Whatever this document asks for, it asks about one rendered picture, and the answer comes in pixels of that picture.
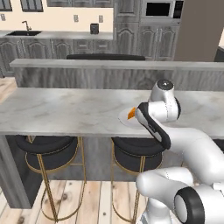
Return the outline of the grey wall cupboard run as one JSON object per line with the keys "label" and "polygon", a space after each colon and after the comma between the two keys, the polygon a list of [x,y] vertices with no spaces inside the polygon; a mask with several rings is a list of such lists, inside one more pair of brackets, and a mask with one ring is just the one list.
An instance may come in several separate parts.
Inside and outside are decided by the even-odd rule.
{"label": "grey wall cupboard run", "polygon": [[46,0],[48,7],[112,8],[114,0]]}

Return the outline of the grey tall cupboard run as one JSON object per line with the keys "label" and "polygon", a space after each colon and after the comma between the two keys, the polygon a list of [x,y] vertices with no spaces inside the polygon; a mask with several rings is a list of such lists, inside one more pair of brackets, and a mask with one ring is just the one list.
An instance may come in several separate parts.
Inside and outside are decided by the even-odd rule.
{"label": "grey tall cupboard run", "polygon": [[180,20],[144,18],[143,9],[144,0],[114,0],[115,52],[174,60]]}

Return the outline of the dark framed window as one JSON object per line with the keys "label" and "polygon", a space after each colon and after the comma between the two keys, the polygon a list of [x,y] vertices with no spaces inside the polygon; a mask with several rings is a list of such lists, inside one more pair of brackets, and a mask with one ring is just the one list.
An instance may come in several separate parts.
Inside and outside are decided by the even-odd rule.
{"label": "dark framed window", "polygon": [[43,12],[42,0],[20,0],[23,12]]}
{"label": "dark framed window", "polygon": [[0,0],[0,11],[12,11],[10,0]]}

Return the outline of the grey marble dining counter island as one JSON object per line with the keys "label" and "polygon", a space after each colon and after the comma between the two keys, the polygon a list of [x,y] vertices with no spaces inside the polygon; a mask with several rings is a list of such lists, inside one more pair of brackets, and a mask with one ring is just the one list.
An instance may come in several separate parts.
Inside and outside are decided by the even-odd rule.
{"label": "grey marble dining counter island", "polygon": [[148,135],[122,125],[120,112],[147,100],[160,79],[174,83],[182,108],[176,126],[224,137],[224,62],[16,59],[10,65],[17,79],[44,79],[43,87],[19,86],[0,105],[0,187],[12,208],[32,208],[41,177],[11,136],[81,136],[87,169],[68,167],[59,179],[106,181],[111,137]]}

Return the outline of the black flat hob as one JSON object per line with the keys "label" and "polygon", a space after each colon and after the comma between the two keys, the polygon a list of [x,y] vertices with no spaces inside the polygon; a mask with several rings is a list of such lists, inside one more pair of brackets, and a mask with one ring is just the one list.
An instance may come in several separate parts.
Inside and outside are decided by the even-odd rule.
{"label": "black flat hob", "polygon": [[91,54],[69,54],[67,60],[145,60],[144,56],[128,55],[128,54],[106,54],[106,53],[91,53]]}

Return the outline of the black appliance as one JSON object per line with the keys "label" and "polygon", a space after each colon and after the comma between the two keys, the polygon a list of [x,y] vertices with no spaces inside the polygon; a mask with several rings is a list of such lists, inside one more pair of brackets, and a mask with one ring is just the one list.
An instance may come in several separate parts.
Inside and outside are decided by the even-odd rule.
{"label": "black appliance", "polygon": [[224,62],[224,48],[218,47],[214,57],[214,62]]}

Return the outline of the white round plate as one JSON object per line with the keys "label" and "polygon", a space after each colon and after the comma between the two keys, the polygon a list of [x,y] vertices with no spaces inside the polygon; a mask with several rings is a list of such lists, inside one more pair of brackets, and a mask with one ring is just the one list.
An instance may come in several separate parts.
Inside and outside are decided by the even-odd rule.
{"label": "white round plate", "polygon": [[135,130],[143,130],[144,126],[142,126],[135,117],[128,118],[128,113],[131,111],[131,108],[126,108],[120,112],[118,115],[118,120],[124,125],[129,128]]}

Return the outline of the black sink basin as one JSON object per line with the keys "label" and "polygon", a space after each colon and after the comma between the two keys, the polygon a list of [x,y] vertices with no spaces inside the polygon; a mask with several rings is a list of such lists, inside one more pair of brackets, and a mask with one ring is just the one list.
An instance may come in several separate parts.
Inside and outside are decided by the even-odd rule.
{"label": "black sink basin", "polygon": [[6,34],[6,36],[36,36],[41,32],[42,31],[13,31]]}

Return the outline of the silver microwave oven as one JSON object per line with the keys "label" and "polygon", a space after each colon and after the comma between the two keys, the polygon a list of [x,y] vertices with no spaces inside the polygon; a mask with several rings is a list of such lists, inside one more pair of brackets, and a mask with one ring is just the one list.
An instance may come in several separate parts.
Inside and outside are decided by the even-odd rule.
{"label": "silver microwave oven", "polygon": [[142,18],[181,18],[184,0],[143,0]]}

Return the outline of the black stool with gold legs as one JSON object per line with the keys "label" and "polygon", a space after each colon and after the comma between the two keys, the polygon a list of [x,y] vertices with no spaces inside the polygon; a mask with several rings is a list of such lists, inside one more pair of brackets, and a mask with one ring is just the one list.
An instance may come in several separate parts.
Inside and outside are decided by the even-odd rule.
{"label": "black stool with gold legs", "polygon": [[[48,174],[65,169],[69,166],[76,157],[78,150],[81,150],[81,155],[84,156],[84,148],[82,138],[80,136],[36,136],[32,139],[31,136],[15,136],[17,147],[25,152],[25,162],[30,170],[39,173],[45,183],[45,190],[41,201],[44,201],[45,196],[48,196],[52,209],[52,217],[49,217],[44,210],[42,214],[51,221],[59,222],[71,218],[80,209],[82,201],[78,207],[68,216],[60,218],[56,211],[53,195],[51,192]],[[87,183],[85,158],[82,158],[84,185]],[[85,186],[81,189],[81,194],[84,194]]]}
{"label": "black stool with gold legs", "polygon": [[163,148],[153,139],[112,137],[110,182],[114,182],[114,165],[130,175],[154,170],[161,166]]}

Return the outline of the grey base cupboard run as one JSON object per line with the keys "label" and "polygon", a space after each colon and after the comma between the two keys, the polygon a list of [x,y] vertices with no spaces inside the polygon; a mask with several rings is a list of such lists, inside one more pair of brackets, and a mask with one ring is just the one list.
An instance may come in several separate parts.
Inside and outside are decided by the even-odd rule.
{"label": "grey base cupboard run", "polygon": [[112,53],[113,41],[106,39],[0,38],[0,77],[13,77],[15,59],[65,60],[69,54]]}

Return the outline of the metal tap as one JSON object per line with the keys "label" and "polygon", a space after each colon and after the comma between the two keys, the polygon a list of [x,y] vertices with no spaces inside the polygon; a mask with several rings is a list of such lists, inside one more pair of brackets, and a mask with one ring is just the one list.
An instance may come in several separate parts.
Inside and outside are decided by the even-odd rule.
{"label": "metal tap", "polygon": [[31,31],[32,30],[32,28],[28,25],[28,22],[26,20],[22,21],[22,24],[25,24],[27,31]]}

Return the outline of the orange cheese wedge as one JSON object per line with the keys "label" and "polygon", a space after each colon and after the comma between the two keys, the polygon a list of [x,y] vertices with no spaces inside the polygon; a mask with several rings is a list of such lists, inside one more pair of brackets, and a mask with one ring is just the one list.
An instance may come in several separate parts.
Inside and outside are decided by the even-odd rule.
{"label": "orange cheese wedge", "polygon": [[131,110],[130,110],[130,112],[128,113],[128,120],[129,119],[131,119],[131,118],[133,118],[133,117],[135,117],[135,113],[136,113],[136,107],[134,107],[134,108],[132,108]]}

